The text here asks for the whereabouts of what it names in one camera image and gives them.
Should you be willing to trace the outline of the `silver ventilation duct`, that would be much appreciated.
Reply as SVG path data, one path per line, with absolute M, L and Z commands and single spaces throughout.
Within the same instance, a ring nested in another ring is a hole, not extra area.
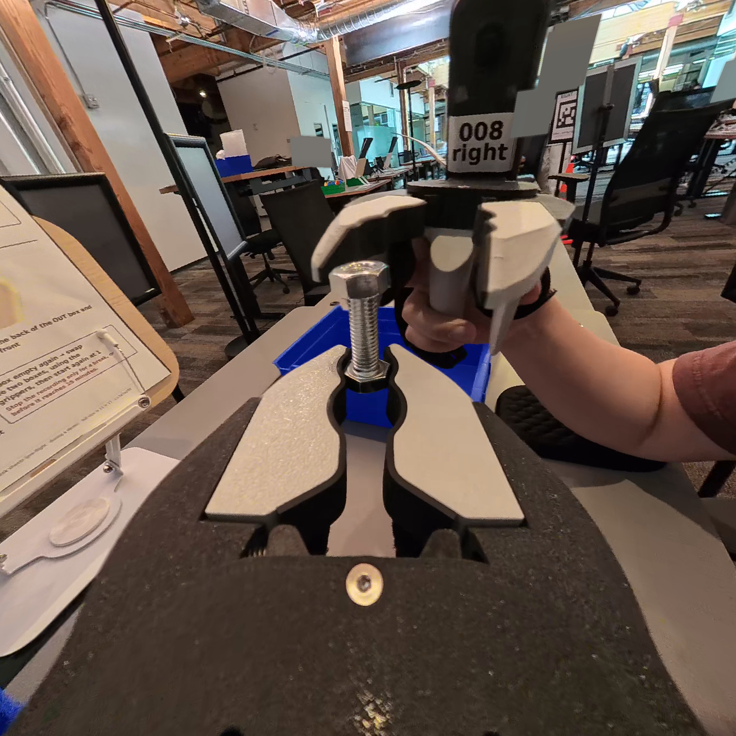
M 412 12 L 421 2 L 375 1 L 328 13 L 316 20 L 291 17 L 271 1 L 196 1 L 201 14 L 260 38 L 322 43 Z

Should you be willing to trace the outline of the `steel hex bolt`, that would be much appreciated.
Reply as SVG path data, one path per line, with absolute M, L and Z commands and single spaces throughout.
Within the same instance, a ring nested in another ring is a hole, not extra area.
M 347 309 L 351 359 L 357 373 L 371 375 L 381 360 L 378 313 L 390 286 L 389 267 L 380 261 L 355 261 L 329 274 L 330 291 Z

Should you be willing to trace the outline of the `small marker sign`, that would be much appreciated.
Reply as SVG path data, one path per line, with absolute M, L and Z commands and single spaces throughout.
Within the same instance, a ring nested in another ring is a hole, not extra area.
M 579 88 L 557 93 L 549 142 L 571 143 L 575 137 Z

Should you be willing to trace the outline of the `blue plastic bin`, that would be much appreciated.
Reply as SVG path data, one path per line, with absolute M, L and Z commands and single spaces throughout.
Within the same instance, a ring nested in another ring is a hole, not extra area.
M 378 315 L 379 348 L 384 351 L 389 345 L 402 344 L 400 330 L 394 317 L 394 308 L 381 307 Z M 325 351 L 343 345 L 349 347 L 350 328 L 348 313 L 335 306 L 315 325 L 288 347 L 275 361 L 281 375 L 286 375 Z M 491 357 L 487 345 L 465 345 L 466 357 L 451 368 L 440 371 L 451 378 L 476 402 L 483 403 L 490 379 Z M 388 391 L 370 394 L 346 394 L 346 419 L 371 426 L 391 428 L 386 414 Z
M 5 735 L 23 711 L 24 704 L 8 694 L 2 687 L 0 701 L 0 734 Z

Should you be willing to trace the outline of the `orange traffic cone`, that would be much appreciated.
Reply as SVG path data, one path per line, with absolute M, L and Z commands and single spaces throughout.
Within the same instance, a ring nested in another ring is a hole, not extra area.
M 567 167 L 565 169 L 565 174 L 566 175 L 572 174 L 574 172 L 574 163 L 575 163 L 575 157 L 571 155 L 570 158 L 569 158 L 569 162 L 567 164 Z M 567 185 L 564 185 L 564 186 L 563 185 L 560 185 L 559 191 L 560 192 L 563 192 L 563 190 L 565 190 L 565 193 L 566 194 L 569 194 L 572 191 L 572 190 L 570 190 L 570 191 L 567 190 Z M 562 242 L 566 246 L 569 246 L 570 244 L 573 243 L 573 240 L 567 234 L 564 233 L 562 235 Z

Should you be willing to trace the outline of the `black framed panel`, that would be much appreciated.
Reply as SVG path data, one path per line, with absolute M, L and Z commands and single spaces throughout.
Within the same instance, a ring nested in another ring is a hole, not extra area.
M 105 174 L 2 177 L 2 184 L 32 216 L 74 237 L 135 306 L 161 295 Z

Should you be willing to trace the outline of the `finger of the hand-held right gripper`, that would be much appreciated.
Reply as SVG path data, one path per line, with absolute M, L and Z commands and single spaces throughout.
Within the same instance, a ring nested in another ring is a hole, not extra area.
M 544 200 L 491 201 L 478 207 L 472 294 L 476 307 L 491 314 L 491 355 L 501 350 L 520 300 L 549 266 L 561 232 Z
M 338 266 L 380 261 L 389 267 L 390 287 L 382 302 L 403 302 L 416 267 L 413 242 L 423 236 L 428 211 L 424 199 L 378 194 L 346 205 L 328 225 L 311 256 L 315 281 L 329 280 Z

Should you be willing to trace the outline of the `person's right forearm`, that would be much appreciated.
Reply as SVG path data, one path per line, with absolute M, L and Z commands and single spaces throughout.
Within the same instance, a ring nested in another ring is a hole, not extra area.
M 657 462 L 733 461 L 680 405 L 675 361 L 655 363 L 612 345 L 570 314 L 562 338 L 540 359 L 511 365 L 540 403 L 585 439 Z

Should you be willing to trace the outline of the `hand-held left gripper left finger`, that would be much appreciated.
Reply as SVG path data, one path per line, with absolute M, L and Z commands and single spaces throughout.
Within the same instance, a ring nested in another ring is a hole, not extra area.
M 347 499 L 346 347 L 282 376 L 263 393 L 205 508 L 208 520 L 298 529 L 326 555 Z

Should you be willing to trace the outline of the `person's right hand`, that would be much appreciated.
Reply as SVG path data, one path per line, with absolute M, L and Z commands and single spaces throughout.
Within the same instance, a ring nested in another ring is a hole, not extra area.
M 424 238 L 416 238 L 412 247 L 416 266 L 409 281 L 411 292 L 402 308 L 409 342 L 431 353 L 486 342 L 491 318 L 476 308 L 472 299 L 467 300 L 460 317 L 440 314 L 430 306 L 430 246 Z M 560 341 L 570 321 L 570 314 L 541 282 L 520 299 L 522 311 L 532 306 L 536 310 L 512 321 L 503 342 L 501 352 L 512 365 L 540 359 L 550 345 Z

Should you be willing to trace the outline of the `framed board on black stand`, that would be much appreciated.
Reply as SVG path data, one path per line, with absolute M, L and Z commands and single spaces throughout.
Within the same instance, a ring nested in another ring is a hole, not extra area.
M 258 320 L 277 321 L 285 314 L 265 312 L 258 304 L 242 262 L 245 235 L 207 141 L 164 132 L 110 7 L 105 1 L 95 4 L 241 330 L 225 347 L 231 360 L 261 336 Z

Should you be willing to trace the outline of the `wooden support post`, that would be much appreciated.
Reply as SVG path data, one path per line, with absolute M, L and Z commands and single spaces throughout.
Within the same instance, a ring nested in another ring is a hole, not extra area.
M 327 60 L 342 156 L 352 156 L 354 155 L 353 137 L 352 131 L 348 129 L 348 124 L 352 123 L 352 119 L 350 117 L 350 103 L 347 101 L 339 37 L 333 36 L 327 39 L 322 46 Z
M 192 322 L 194 316 L 188 303 L 166 267 L 30 3 L 2 1 L 1 25 L 2 32 L 82 170 L 102 172 L 107 176 L 161 290 L 158 304 L 165 322 L 171 327 L 182 327 Z

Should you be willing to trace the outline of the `black office chair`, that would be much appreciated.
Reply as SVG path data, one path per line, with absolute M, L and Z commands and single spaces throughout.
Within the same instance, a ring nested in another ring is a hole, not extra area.
M 292 189 L 262 194 L 260 198 L 271 228 L 281 236 L 294 264 L 305 306 L 315 306 L 329 294 L 330 288 L 312 278 L 311 257 L 335 217 L 321 185 L 307 182 Z
M 575 251 L 573 267 L 583 286 L 591 284 L 610 301 L 607 317 L 618 314 L 621 300 L 604 281 L 627 282 L 630 295 L 639 293 L 641 281 L 596 267 L 595 248 L 638 240 L 668 227 L 686 165 L 719 114 L 731 106 L 732 101 L 721 101 L 651 113 L 613 172 L 603 198 L 575 208 L 566 230 Z
M 275 269 L 271 265 L 271 261 L 274 260 L 273 250 L 281 244 L 281 236 L 271 229 L 246 238 L 241 256 L 252 259 L 261 257 L 264 265 L 262 271 L 248 278 L 253 287 L 260 286 L 264 281 L 270 281 L 271 283 L 280 284 L 284 294 L 290 293 L 289 285 L 283 276 L 296 275 L 297 272 L 288 269 Z

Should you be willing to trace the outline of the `white stand base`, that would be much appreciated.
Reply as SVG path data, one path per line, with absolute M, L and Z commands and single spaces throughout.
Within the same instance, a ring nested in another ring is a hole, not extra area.
M 92 582 L 177 460 L 138 447 L 95 469 L 1 544 L 1 656 L 31 643 Z

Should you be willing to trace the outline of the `wooden top desk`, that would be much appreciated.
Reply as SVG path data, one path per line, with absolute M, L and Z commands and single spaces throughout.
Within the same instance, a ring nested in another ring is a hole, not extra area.
M 289 189 L 316 180 L 311 168 L 293 166 L 275 169 L 260 169 L 243 174 L 232 174 L 221 178 L 217 171 L 205 167 L 204 171 L 186 173 L 185 180 L 192 194 L 204 196 L 226 191 L 225 185 L 234 184 L 249 195 L 269 194 L 282 189 Z

